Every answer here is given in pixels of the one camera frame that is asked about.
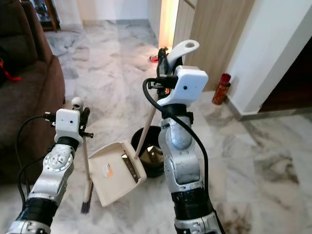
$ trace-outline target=dustpan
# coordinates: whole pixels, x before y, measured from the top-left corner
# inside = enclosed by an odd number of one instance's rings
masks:
[[[90,177],[103,207],[146,180],[135,154],[128,141],[119,141],[100,148],[88,158]]]

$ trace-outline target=red bottle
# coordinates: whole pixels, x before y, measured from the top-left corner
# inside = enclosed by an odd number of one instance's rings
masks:
[[[221,105],[222,102],[224,101],[224,98],[229,90],[230,87],[230,81],[231,76],[227,73],[222,74],[220,82],[219,82],[219,87],[215,91],[214,97],[213,97],[213,104],[215,105]]]

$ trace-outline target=marble floor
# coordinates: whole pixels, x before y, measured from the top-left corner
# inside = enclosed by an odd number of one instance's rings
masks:
[[[47,33],[62,64],[66,98],[80,96],[91,109],[89,153],[115,140],[131,140],[144,125],[149,103],[141,86],[154,77],[157,41],[146,21],[103,21],[83,33]],[[193,129],[209,153],[211,199],[227,234],[312,233],[312,116],[238,122],[205,92],[193,103]],[[159,125],[157,113],[153,125]],[[202,154],[196,148],[203,169]],[[80,214],[84,190],[81,149],[55,234],[174,234],[174,210],[165,177],[148,179],[108,207],[93,192]],[[15,185],[0,187],[0,233],[20,212]]]

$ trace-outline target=black bucket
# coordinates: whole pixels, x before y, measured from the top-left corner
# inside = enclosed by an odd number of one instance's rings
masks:
[[[151,146],[156,146],[159,148],[158,144],[158,135],[160,133],[161,128],[157,126],[150,126],[146,138],[144,140],[142,149],[139,153],[139,158],[141,160],[141,163],[144,167],[144,170],[146,172],[147,177],[149,178],[155,178],[158,176],[161,176],[164,173],[164,162],[163,160],[160,162],[150,162],[147,163],[146,161],[142,160],[141,157],[144,154],[144,152],[147,150],[147,148]],[[143,132],[143,128],[139,129],[132,137],[131,139],[131,145],[133,146],[134,150],[137,150],[138,143],[140,141],[141,135]]]

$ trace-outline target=black cable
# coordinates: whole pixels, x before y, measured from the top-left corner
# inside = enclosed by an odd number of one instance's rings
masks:
[[[40,158],[38,158],[38,159],[36,159],[36,160],[34,160],[34,161],[32,161],[32,162],[26,164],[26,165],[23,166],[22,169],[20,169],[20,171],[19,171],[19,176],[18,176],[18,189],[19,189],[19,193],[20,193],[20,196],[21,196],[22,207],[23,207],[23,208],[24,208],[24,206],[25,206],[26,200],[25,200],[24,191],[23,191],[23,189],[22,189],[22,187],[21,187],[21,176],[22,176],[22,173],[26,171],[26,168],[27,168],[27,167],[29,167],[30,165],[32,165],[32,164],[34,164],[34,163],[36,163],[36,162],[38,162],[38,161],[40,161],[40,160],[43,160],[44,158],[45,158],[45,156],[40,157]]]
[[[144,95],[145,97],[147,98],[147,100],[156,108],[158,109],[160,112],[164,113],[167,117],[169,118],[172,118],[175,122],[177,122],[178,124],[180,124],[193,138],[194,140],[197,142],[197,144],[199,145],[201,151],[203,152],[203,155],[204,155],[204,176],[205,176],[205,184],[204,184],[204,188],[205,188],[205,192],[206,192],[206,196],[207,196],[207,200],[208,200],[208,204],[209,206],[211,206],[215,216],[216,216],[216,219],[217,219],[217,222],[218,222],[218,225],[219,225],[219,228],[221,230],[221,233],[222,234],[225,234],[224,232],[224,229],[221,225],[221,222],[219,220],[219,217],[216,213],[216,210],[213,208],[213,205],[211,203],[211,200],[209,198],[209,191],[208,191],[208,155],[207,155],[207,152],[206,152],[206,149],[203,145],[203,143],[200,141],[200,139],[198,138],[198,136],[196,135],[196,133],[186,124],[184,123],[182,120],[180,120],[177,116],[171,114],[170,112],[168,112],[165,108],[163,108],[162,106],[160,106],[156,101],[154,101],[154,99],[151,97],[151,95],[149,94],[147,88],[146,88],[146,85],[148,82],[158,82],[158,79],[157,78],[148,78],[146,80],[143,81],[143,92],[144,92]]]
[[[19,140],[20,140],[20,134],[21,134],[23,128],[25,127],[25,125],[26,125],[28,122],[30,122],[30,121],[32,121],[32,120],[34,120],[34,119],[36,119],[36,118],[44,118],[44,116],[34,116],[34,117],[31,117],[31,118],[27,119],[27,120],[22,124],[22,126],[20,127],[19,132],[18,132],[17,137],[16,137],[16,141],[15,141],[15,153],[16,153],[16,157],[17,157],[18,162],[19,162],[20,169],[21,169],[21,171],[22,171],[22,173],[23,173],[23,176],[24,176],[24,178],[25,178],[27,194],[30,193],[30,186],[29,186],[29,182],[28,182],[28,179],[27,179],[25,170],[23,169],[23,165],[22,165],[22,162],[21,162],[21,159],[20,159],[20,156],[19,156]],[[21,196],[22,201],[23,201],[23,197],[24,197],[24,192],[23,192],[23,190],[20,190],[20,189],[19,189],[19,193],[20,193],[20,196]]]

